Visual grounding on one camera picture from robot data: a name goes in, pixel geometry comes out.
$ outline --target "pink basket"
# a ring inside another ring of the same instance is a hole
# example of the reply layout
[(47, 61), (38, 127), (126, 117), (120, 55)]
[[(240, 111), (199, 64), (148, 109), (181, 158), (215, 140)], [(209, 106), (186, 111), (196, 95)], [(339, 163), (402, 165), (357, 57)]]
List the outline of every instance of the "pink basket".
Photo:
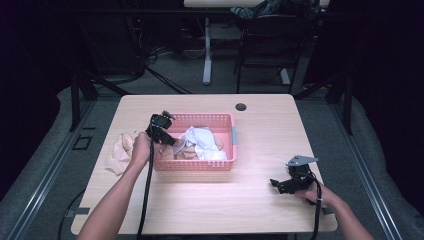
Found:
[(236, 138), (234, 119), (226, 113), (173, 113), (176, 120), (167, 132), (180, 137), (190, 127), (209, 127), (211, 132), (222, 139), (227, 160), (175, 160), (162, 159), (154, 162), (156, 171), (229, 171), (236, 159)]

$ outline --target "table leg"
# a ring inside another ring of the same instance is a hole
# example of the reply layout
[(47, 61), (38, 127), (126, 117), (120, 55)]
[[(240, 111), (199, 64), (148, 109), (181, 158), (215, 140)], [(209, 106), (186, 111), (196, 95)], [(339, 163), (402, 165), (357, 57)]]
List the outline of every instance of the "table leg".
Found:
[(211, 37), (209, 18), (205, 19), (205, 68), (203, 70), (203, 84), (211, 84), (211, 71), (212, 71), (212, 56), (211, 56)]

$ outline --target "white cloth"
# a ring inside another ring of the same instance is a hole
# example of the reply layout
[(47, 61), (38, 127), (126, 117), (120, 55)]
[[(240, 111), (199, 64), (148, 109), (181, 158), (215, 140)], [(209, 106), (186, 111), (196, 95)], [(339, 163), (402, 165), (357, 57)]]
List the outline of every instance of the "white cloth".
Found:
[(227, 154), (218, 149), (215, 138), (208, 127), (190, 126), (182, 137), (185, 139), (186, 147), (195, 145), (194, 149), (199, 160), (227, 160)]

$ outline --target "wire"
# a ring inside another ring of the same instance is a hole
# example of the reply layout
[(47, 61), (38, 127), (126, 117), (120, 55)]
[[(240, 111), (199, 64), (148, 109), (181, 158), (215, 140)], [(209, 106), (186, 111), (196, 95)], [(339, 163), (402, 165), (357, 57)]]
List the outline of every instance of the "wire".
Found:
[(149, 68), (148, 66), (146, 66), (146, 70), (149, 71), (157, 79), (159, 79), (162, 83), (164, 83), (168, 87), (174, 89), (176, 92), (181, 93), (181, 94), (192, 94), (192, 92), (190, 92), (189, 90), (183, 88), (182, 86), (178, 85), (177, 83), (173, 82), (172, 80), (162, 76), (161, 74), (159, 74), (155, 70)]
[(62, 227), (63, 227), (63, 223), (65, 222), (65, 218), (66, 218), (66, 215), (67, 215), (67, 213), (68, 213), (68, 211), (69, 211), (69, 209), (72, 207), (72, 205), (75, 203), (75, 201), (83, 194), (85, 192), (85, 188), (80, 192), (80, 193), (78, 193), (78, 195), (76, 196), (76, 197), (74, 197), (74, 199), (72, 199), (72, 201), (71, 201), (71, 203), (68, 205), (68, 208), (66, 208), (66, 211), (65, 211), (65, 213), (63, 214), (63, 218), (62, 218), (62, 221), (60, 221), (60, 225), (59, 225), (59, 229), (58, 229), (58, 231), (57, 231), (57, 239), (58, 240), (60, 240), (61, 239), (61, 237), (62, 237)]
[(304, 174), (304, 173), (298, 173), (298, 174), (311, 178), (317, 184), (317, 201), (316, 201), (316, 207), (315, 207), (314, 233), (312, 234), (312, 237), (311, 237), (311, 240), (315, 240), (318, 236), (319, 215), (321, 212), (321, 203), (322, 203), (322, 190), (321, 190), (321, 185), (318, 179), (316, 178), (315, 174), (313, 172), (311, 173), (312, 173), (312, 176), (309, 174)]
[(152, 179), (152, 172), (153, 172), (153, 159), (155, 154), (154, 146), (153, 146), (153, 136), (155, 135), (155, 133), (153, 132), (152, 122), (153, 122), (153, 116), (150, 118), (150, 124), (149, 124), (150, 132), (152, 133), (152, 137), (150, 138), (149, 171), (147, 173), (146, 187), (144, 188), (143, 209), (141, 211), (141, 220), (140, 220), (140, 225), (138, 227), (137, 240), (141, 240), (141, 233), (143, 232), (144, 222), (146, 220), (146, 209), (147, 209), (147, 202), (149, 200), (150, 181)]

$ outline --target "human hand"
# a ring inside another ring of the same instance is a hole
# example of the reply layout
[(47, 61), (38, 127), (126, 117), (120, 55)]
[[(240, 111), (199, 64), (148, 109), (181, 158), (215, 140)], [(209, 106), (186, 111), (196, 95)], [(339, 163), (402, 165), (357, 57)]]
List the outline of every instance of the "human hand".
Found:
[[(321, 199), (322, 199), (322, 204), (326, 205), (330, 208), (333, 208), (337, 202), (342, 201), (341, 198), (339, 196), (337, 196), (335, 193), (333, 193), (330, 189), (328, 189), (327, 187), (325, 187), (321, 182), (320, 182), (320, 186), (321, 186)], [(294, 195), (296, 197), (301, 197), (307, 200), (310, 200), (314, 203), (317, 202), (317, 184), (315, 182), (313, 182), (310, 185), (310, 188), (308, 190), (299, 190), (296, 191), (294, 193)]]
[[(134, 148), (132, 152), (131, 163), (138, 167), (143, 168), (150, 158), (150, 137), (145, 132), (140, 132), (134, 139)], [(154, 148), (154, 160), (160, 160), (162, 158), (162, 144), (153, 143)]]

